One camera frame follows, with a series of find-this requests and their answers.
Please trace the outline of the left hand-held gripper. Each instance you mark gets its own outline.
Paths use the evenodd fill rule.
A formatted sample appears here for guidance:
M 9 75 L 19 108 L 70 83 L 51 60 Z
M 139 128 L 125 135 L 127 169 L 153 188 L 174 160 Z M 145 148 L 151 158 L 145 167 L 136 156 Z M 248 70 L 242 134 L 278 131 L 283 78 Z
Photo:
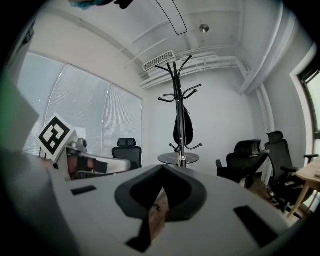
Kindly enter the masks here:
M 131 168 L 129 160 L 96 156 L 67 148 L 73 139 L 75 129 L 56 113 L 44 124 L 37 137 L 37 144 L 65 180 L 70 180 L 70 175 L 79 172 L 110 175 Z

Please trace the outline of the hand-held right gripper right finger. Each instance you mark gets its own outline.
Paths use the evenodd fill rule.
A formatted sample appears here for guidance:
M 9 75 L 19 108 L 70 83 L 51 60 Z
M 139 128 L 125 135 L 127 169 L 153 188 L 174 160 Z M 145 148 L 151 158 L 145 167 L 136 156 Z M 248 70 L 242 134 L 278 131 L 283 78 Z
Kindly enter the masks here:
M 249 206 L 277 234 L 290 227 L 269 203 L 222 177 L 196 170 L 175 170 L 201 182 L 207 199 L 200 211 L 187 221 L 169 222 L 152 244 L 154 256 L 246 256 L 260 249 L 234 212 Z

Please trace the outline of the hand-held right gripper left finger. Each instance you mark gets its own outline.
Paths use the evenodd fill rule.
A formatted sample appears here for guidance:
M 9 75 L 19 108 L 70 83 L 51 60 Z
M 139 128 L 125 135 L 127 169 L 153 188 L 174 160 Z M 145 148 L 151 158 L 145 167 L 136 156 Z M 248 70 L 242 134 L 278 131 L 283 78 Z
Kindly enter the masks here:
M 126 216 L 115 200 L 119 184 L 156 169 L 66 181 L 42 160 L 7 153 L 7 196 L 21 223 L 21 241 L 32 255 L 139 256 L 128 241 L 142 221 Z

